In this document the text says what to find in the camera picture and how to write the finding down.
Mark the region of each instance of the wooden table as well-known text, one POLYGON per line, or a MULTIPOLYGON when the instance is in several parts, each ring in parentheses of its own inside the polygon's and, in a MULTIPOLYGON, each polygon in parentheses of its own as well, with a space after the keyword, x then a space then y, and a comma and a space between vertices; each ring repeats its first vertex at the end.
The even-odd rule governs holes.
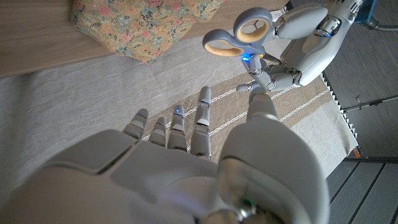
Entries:
MULTIPOLYGON (((232 29, 235 18, 251 7, 282 9, 288 0, 227 0, 213 18, 195 24, 183 39, 216 28, 232 29)), ((0 78, 111 55, 70 22, 72 0, 1 0, 0 78)))

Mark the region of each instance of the robotic finger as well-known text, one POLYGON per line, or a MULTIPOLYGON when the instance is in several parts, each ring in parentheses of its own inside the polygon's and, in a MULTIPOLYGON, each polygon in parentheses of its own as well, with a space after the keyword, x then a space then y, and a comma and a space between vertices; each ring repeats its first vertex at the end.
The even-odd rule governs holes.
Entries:
POLYGON ((187 141, 185 140, 184 129, 184 107, 182 105, 177 105, 174 108, 167 149, 180 149, 185 152, 187 151, 187 141))
POLYGON ((210 146, 210 87, 204 86, 200 90, 195 124, 191 139, 191 154, 211 159, 210 146))
POLYGON ((252 89, 259 87, 260 84, 258 84, 258 82, 253 81, 251 83, 248 84, 240 84, 236 87, 236 91, 251 91, 252 89))
POLYGON ((164 118, 159 118, 156 121, 148 141, 163 147, 166 146, 166 120, 164 118))
POLYGON ((140 109, 131 122, 123 129, 123 132, 137 139, 137 141, 141 140, 147 118, 148 111, 144 108, 140 109))

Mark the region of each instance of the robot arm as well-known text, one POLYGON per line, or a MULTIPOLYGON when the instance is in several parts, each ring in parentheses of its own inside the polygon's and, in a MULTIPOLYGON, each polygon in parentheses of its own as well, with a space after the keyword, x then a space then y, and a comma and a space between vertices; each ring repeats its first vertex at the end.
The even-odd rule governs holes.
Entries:
POLYGON ((47 161, 0 208, 0 223, 316 223, 328 191, 311 149, 282 124, 263 88, 250 92, 246 122, 211 162, 210 89, 201 89, 190 154, 176 106, 141 140, 148 111, 123 132, 106 130, 47 161))
POLYGON ((245 67, 256 82, 240 85, 237 90, 261 86, 279 91, 309 84, 336 56, 362 3, 363 0, 329 0, 324 6, 303 5, 282 15, 274 22, 272 36, 292 41, 280 56, 280 65, 248 61, 250 65, 245 67), (262 74, 266 78, 259 80, 262 74))

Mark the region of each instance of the floral cushion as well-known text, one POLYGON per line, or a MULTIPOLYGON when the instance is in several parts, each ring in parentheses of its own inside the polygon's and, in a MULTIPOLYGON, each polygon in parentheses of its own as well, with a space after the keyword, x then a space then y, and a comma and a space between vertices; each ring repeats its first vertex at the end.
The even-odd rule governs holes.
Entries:
POLYGON ((72 21, 111 52, 152 63, 224 0, 75 0, 72 21))

